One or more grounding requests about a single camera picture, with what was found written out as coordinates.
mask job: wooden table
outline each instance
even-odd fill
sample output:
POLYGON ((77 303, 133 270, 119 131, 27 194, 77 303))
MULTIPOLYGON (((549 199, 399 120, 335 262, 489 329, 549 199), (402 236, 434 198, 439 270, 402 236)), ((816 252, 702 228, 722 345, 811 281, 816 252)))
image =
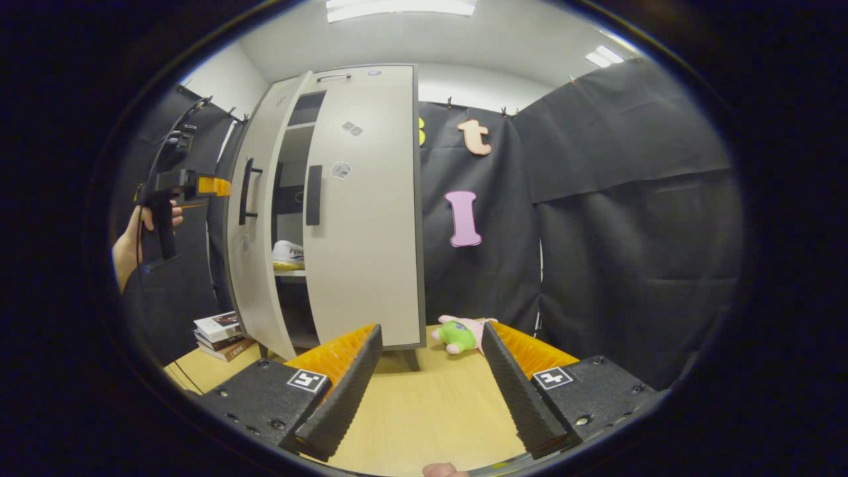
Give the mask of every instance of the wooden table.
MULTIPOLYGON (((486 358, 480 351, 448 354, 430 337, 437 327, 427 327, 427 347, 416 350, 420 372, 399 352, 383 353, 330 465, 421 475, 428 463, 477 469, 525 453, 486 358)), ((184 373, 174 363, 165 371, 185 389, 208 392, 258 359, 258 345, 231 362, 194 350, 176 361, 184 373)))

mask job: hand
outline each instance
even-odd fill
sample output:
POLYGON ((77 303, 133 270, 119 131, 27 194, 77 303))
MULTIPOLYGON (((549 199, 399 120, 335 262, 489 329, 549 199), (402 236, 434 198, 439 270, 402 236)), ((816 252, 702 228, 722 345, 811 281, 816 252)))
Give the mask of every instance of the hand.
POLYGON ((421 471, 424 477, 471 477, 466 471, 458 471, 452 463, 431 463, 421 471))
MULTIPOLYGON (((182 208, 176 206, 175 200, 170 202, 170 207, 171 223, 176 227, 183 221, 182 208)), ((132 211, 130 223, 127 224, 126 230, 118 237, 118 241, 112 247, 114 275, 118 279, 118 288, 121 293, 124 293, 126 280, 135 271, 137 264, 144 261, 142 243, 138 239, 139 214, 142 218, 141 222, 144 223, 144 228, 149 232, 153 231, 153 212, 147 207, 142 208, 140 205, 136 205, 136 209, 132 211)))

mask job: book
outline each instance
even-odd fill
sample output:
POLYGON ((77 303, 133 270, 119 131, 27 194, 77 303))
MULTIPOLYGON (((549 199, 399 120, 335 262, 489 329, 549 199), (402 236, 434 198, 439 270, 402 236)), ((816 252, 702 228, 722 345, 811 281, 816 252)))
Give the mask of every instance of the book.
POLYGON ((197 331, 195 329, 194 330, 194 339, 196 339, 197 341, 200 341, 201 343, 203 343, 204 345, 206 345, 210 349, 218 351, 221 348, 226 348, 229 345, 235 344, 237 341, 243 340, 244 335, 243 334, 237 334, 237 335, 231 336, 229 338, 224 338, 221 341, 214 341, 213 342, 213 341, 207 340, 205 336, 203 336, 199 331, 197 331))
POLYGON ((226 340, 244 332, 234 311, 194 320, 194 324, 198 326, 200 334, 210 343, 226 340))
POLYGON ((215 351, 215 350, 211 350, 211 349, 207 348, 203 343, 198 341, 198 348, 200 348, 200 350, 202 352, 204 352, 208 355, 212 355, 212 356, 214 356, 218 359, 224 360, 226 362, 230 362, 230 361, 233 360, 233 358, 242 354, 245 350, 247 350, 255 342, 256 342, 255 340, 252 340, 250 338, 245 338, 244 340, 238 341, 237 343, 235 343, 233 345, 229 345, 226 348, 222 348, 219 351, 215 351))

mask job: pink plush toy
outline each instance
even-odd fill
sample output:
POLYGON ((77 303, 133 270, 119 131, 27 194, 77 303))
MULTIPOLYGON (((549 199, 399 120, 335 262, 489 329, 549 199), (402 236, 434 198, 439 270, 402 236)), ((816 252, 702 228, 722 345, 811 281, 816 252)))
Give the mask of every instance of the pink plush toy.
POLYGON ((497 322, 494 318, 486 318, 481 321, 470 318, 451 317, 442 315, 438 318, 443 323, 441 328, 433 330, 430 336, 436 341, 447 343, 447 351, 452 355, 458 355, 462 351, 478 349, 483 352, 483 325, 486 322, 497 322))

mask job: cabinet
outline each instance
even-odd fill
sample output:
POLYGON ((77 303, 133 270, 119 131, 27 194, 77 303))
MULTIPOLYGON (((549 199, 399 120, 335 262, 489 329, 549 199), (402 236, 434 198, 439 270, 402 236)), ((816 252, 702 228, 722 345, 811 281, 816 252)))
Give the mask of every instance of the cabinet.
POLYGON ((303 328, 326 343, 380 323, 386 348, 426 343, 416 74, 414 65, 307 72, 272 85, 248 124, 226 261, 246 332, 280 356, 294 357, 303 328), (271 265, 283 239, 304 246, 306 270, 281 281, 305 286, 310 313, 283 315, 289 292, 271 265))

